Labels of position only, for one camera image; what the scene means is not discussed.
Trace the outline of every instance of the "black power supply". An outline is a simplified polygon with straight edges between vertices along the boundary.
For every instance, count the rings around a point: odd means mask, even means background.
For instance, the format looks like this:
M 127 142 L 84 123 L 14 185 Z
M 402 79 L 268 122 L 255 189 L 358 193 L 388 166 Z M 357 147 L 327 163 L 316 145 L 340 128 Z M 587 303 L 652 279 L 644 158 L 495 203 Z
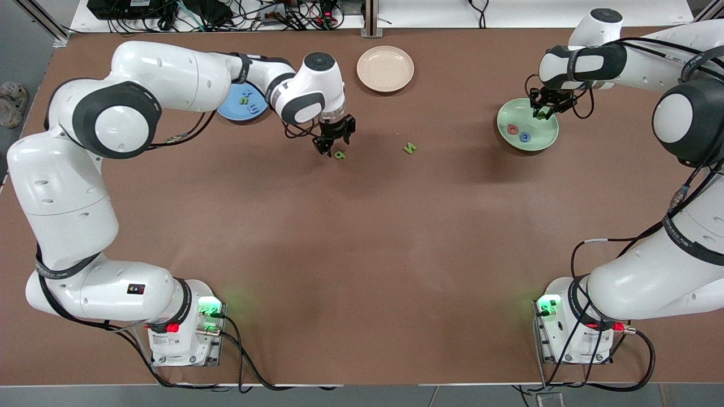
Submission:
M 99 20 L 160 18 L 168 0 L 88 0 L 87 8 Z

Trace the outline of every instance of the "brown table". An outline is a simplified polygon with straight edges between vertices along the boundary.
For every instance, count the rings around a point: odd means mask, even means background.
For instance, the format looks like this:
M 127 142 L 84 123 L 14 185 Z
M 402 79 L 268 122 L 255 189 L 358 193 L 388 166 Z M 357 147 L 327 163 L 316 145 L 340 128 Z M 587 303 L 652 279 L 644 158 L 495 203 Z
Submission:
M 641 35 L 653 29 L 626 30 Z M 570 30 L 388 30 L 137 35 L 204 51 L 283 56 L 322 50 L 340 63 L 358 121 L 344 161 L 310 140 L 287 140 L 270 113 L 253 125 L 217 117 L 192 143 L 126 161 L 104 178 L 121 224 L 106 254 L 201 279 L 228 301 L 243 339 L 272 382 L 419 384 L 535 382 L 530 300 L 568 273 L 585 238 L 636 235 L 661 217 L 688 171 L 658 144 L 659 95 L 614 87 L 588 120 L 560 116 L 540 154 L 507 146 L 495 129 L 506 101 L 544 51 Z M 41 131 L 51 92 L 72 77 L 103 77 L 119 35 L 74 35 L 55 52 L 25 133 Z M 412 82 L 380 96 L 355 75 L 357 58 L 399 46 Z M 581 103 L 585 110 L 587 102 Z M 158 139 L 196 114 L 166 110 Z M 418 146 L 408 156 L 403 146 Z M 0 196 L 3 385 L 144 383 L 152 378 L 119 338 L 29 307 L 33 234 L 12 184 Z M 586 247 L 580 273 L 617 244 Z M 643 321 L 657 346 L 654 381 L 724 382 L 724 314 Z M 636 381 L 636 339 L 592 379 Z M 166 370 L 187 382 L 235 382 L 222 367 Z M 581 379 L 582 366 L 560 379 Z

